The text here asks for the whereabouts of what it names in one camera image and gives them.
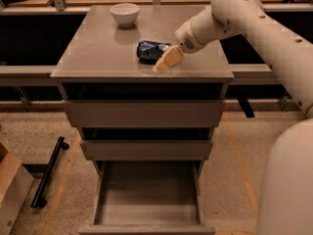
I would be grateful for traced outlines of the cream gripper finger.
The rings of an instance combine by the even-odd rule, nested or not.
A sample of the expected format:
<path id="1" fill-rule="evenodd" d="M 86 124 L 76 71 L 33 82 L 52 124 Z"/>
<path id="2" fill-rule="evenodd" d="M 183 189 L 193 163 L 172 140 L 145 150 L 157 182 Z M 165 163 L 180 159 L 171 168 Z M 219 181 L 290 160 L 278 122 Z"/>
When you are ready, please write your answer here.
<path id="1" fill-rule="evenodd" d="M 178 45 L 169 47 L 162 56 L 158 59 L 153 67 L 154 72 L 162 73 L 169 68 L 179 64 L 184 58 L 184 52 Z"/>

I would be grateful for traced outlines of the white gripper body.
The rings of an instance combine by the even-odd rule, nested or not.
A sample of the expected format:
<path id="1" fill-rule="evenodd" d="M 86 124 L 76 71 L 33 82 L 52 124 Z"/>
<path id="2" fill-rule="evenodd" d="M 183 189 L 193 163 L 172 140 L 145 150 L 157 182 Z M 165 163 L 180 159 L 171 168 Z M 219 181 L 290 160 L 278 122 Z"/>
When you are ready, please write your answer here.
<path id="1" fill-rule="evenodd" d="M 192 20 L 184 22 L 176 31 L 175 38 L 187 54 L 194 54 L 204 48 L 204 45 L 197 41 L 192 31 Z"/>

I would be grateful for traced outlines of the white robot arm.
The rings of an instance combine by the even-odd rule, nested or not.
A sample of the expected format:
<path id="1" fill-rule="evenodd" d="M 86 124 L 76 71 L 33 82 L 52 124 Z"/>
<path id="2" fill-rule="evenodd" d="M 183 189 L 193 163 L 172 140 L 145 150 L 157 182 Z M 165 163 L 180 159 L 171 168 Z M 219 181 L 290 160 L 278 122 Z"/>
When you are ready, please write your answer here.
<path id="1" fill-rule="evenodd" d="M 259 0 L 211 0 L 184 22 L 154 66 L 179 64 L 214 40 L 241 34 L 307 119 L 274 143 L 263 173 L 256 235 L 313 235 L 313 45 L 268 17 Z"/>

